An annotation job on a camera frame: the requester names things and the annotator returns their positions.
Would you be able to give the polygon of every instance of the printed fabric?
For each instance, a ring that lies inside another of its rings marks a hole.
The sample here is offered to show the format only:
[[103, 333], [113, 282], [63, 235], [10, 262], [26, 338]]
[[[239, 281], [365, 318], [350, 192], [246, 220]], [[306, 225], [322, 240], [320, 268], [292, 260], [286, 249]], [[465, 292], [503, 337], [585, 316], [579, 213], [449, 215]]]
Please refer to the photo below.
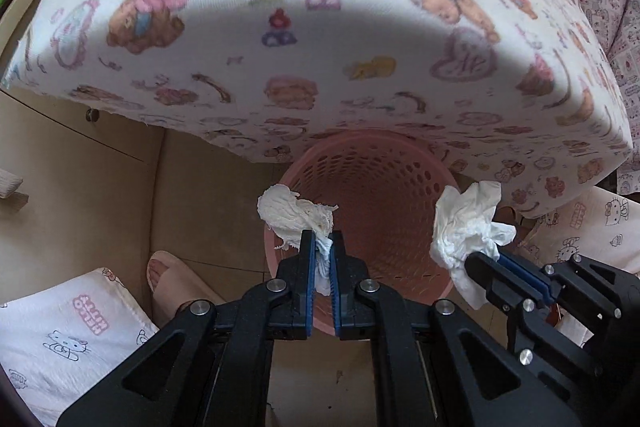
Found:
[[527, 217], [632, 147], [577, 0], [41, 0], [4, 81], [255, 162], [392, 130]]
[[0, 364], [45, 427], [158, 331], [108, 268], [0, 305], [0, 324]]
[[611, 64], [629, 119], [633, 153], [618, 169], [618, 193], [640, 192], [640, 0], [579, 1]]
[[640, 272], [640, 203], [599, 187], [538, 219], [517, 254], [538, 266], [581, 254], [629, 273]]

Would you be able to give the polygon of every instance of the white tissue paper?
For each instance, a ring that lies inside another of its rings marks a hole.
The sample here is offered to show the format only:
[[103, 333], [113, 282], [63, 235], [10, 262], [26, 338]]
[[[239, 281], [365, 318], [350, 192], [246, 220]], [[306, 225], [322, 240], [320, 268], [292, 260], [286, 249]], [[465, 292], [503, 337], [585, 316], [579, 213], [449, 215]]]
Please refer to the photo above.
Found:
[[297, 192], [287, 185], [273, 185], [258, 198], [258, 214], [276, 235], [283, 240], [279, 248], [300, 249], [303, 230], [316, 233], [316, 291], [331, 295], [329, 281], [329, 253], [334, 243], [329, 234], [334, 229], [334, 210], [337, 206], [299, 200]]
[[479, 251], [497, 261], [497, 245], [508, 245], [516, 235], [514, 226], [492, 223], [499, 201], [500, 184], [480, 182], [463, 194], [447, 185], [436, 203], [431, 257], [449, 270], [454, 286], [475, 310], [487, 300], [484, 289], [466, 274], [466, 258]]

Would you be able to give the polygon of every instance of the blue gripper pad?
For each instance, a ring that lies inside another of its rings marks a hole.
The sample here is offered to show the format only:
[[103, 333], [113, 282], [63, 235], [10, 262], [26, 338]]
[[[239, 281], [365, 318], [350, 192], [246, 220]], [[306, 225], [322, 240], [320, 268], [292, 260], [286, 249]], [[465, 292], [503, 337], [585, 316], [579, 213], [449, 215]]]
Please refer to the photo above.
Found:
[[306, 337], [309, 338], [314, 330], [314, 297], [316, 296], [316, 234], [311, 236], [309, 251], [309, 266], [306, 276]]
[[340, 288], [338, 288], [338, 274], [335, 267], [335, 245], [331, 246], [329, 252], [329, 281], [331, 283], [331, 308], [334, 312], [335, 336], [339, 337], [342, 321], [340, 320]]
[[555, 301], [551, 297], [551, 292], [549, 290], [549, 286], [543, 280], [540, 280], [535, 273], [530, 272], [524, 266], [520, 266], [515, 261], [509, 259], [505, 255], [500, 255], [500, 259], [498, 259], [498, 264], [502, 267], [505, 267], [511, 273], [520, 277], [520, 279], [524, 280], [529, 286], [538, 290], [542, 294], [542, 300], [546, 304], [546, 306], [551, 306]]

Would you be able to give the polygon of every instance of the pink plastic basket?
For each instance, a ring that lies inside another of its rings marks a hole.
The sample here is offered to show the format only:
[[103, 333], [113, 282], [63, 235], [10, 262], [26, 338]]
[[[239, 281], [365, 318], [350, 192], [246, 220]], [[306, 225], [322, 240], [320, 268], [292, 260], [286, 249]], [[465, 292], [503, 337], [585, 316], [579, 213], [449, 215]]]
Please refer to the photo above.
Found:
[[[435, 204], [446, 185], [458, 188], [426, 144], [386, 131], [347, 131], [318, 142], [280, 183], [305, 200], [337, 204], [334, 230], [348, 255], [366, 261], [373, 279], [402, 296], [431, 304], [452, 283], [429, 256]], [[264, 249], [275, 277], [279, 261], [297, 251], [276, 250], [282, 241], [267, 227]], [[314, 326], [334, 334], [329, 297], [316, 293]]]

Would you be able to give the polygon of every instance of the hello kitty pillow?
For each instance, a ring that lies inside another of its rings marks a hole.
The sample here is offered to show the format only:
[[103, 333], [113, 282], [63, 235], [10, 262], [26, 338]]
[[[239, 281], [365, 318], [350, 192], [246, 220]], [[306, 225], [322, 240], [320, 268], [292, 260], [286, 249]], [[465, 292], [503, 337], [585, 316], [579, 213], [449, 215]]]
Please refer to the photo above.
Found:
[[630, 273], [640, 272], [640, 203], [591, 187], [540, 217], [516, 253], [539, 266], [590, 257]]
[[0, 304], [0, 365], [49, 427], [156, 331], [120, 279], [99, 268]]

